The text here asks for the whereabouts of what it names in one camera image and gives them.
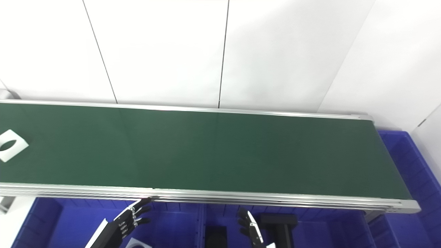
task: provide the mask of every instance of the white wall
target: white wall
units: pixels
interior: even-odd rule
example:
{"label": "white wall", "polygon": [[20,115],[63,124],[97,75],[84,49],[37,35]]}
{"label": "white wall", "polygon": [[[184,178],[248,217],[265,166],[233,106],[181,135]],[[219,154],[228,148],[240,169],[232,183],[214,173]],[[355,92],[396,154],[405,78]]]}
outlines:
{"label": "white wall", "polygon": [[441,103],[440,13],[437,0],[377,0],[318,111],[416,128]]}
{"label": "white wall", "polygon": [[221,108],[316,112],[374,0],[230,0]]}
{"label": "white wall", "polygon": [[441,105],[411,136],[435,177],[441,182]]}
{"label": "white wall", "polygon": [[119,103],[218,106],[228,0],[85,0]]}
{"label": "white wall", "polygon": [[0,79],[23,99],[115,102],[81,0],[0,1]]}

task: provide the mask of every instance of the green conveyor belt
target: green conveyor belt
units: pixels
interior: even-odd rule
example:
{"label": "green conveyor belt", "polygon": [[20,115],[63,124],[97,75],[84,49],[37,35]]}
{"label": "green conveyor belt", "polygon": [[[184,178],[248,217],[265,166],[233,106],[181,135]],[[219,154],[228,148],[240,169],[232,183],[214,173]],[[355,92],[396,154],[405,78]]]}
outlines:
{"label": "green conveyor belt", "polygon": [[411,199],[370,120],[0,104],[0,182]]}

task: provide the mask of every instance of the oval cutout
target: oval cutout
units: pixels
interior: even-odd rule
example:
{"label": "oval cutout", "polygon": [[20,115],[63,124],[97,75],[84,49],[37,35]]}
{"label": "oval cutout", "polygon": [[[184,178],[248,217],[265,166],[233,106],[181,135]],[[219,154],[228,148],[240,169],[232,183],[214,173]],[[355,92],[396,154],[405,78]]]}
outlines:
{"label": "oval cutout", "polygon": [[4,151],[11,148],[15,144],[15,142],[17,142],[16,139],[6,142],[5,144],[0,146],[0,151]]}

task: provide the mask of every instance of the robotic hand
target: robotic hand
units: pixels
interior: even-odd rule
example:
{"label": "robotic hand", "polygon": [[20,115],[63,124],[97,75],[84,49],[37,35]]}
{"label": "robotic hand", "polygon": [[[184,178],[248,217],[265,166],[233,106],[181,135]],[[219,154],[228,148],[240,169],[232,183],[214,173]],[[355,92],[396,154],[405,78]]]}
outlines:
{"label": "robotic hand", "polygon": [[250,238],[252,248],[276,248],[274,243],[269,244],[268,246],[263,244],[263,238],[259,226],[248,210],[243,207],[239,208],[238,216],[239,219],[237,222],[242,226],[240,228],[240,233]]}
{"label": "robotic hand", "polygon": [[150,211],[149,204],[152,199],[143,198],[124,209],[112,222],[103,220],[86,248],[118,248],[123,238],[127,237],[138,225],[150,222],[149,218],[139,218]]}

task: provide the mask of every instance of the blue plastic bin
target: blue plastic bin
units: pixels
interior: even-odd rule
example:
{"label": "blue plastic bin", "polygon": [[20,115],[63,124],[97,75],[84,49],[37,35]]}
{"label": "blue plastic bin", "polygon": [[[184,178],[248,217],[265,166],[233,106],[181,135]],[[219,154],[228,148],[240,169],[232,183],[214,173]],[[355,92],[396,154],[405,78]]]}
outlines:
{"label": "blue plastic bin", "polygon": [[417,214],[385,214],[369,223],[377,248],[440,248],[441,187],[407,132],[379,131],[412,197]]}
{"label": "blue plastic bin", "polygon": [[[132,202],[97,199],[37,198],[13,248],[84,248],[104,218],[113,220]],[[200,204],[151,203],[143,216],[151,223],[140,225],[131,237],[164,248],[200,247],[205,211]]]}
{"label": "blue plastic bin", "polygon": [[[104,218],[112,220],[131,204],[129,201],[96,199],[38,198],[14,248],[83,248]],[[250,247],[240,234],[238,205],[152,203],[145,216],[151,223],[140,225],[128,236],[124,248],[134,237],[154,248],[202,248],[207,225],[226,226],[228,247]],[[293,230],[297,248],[375,248],[363,212],[318,208],[243,206],[252,214],[296,214],[298,226]],[[271,241],[262,230],[266,241]]]}
{"label": "blue plastic bin", "polygon": [[[374,240],[364,219],[357,210],[320,208],[242,206],[254,216],[260,213],[296,214],[299,224],[293,229],[296,248],[375,248]],[[250,241],[239,233],[238,205],[208,204],[206,225],[226,226],[228,247],[251,247]],[[262,236],[271,242],[264,229]]]}

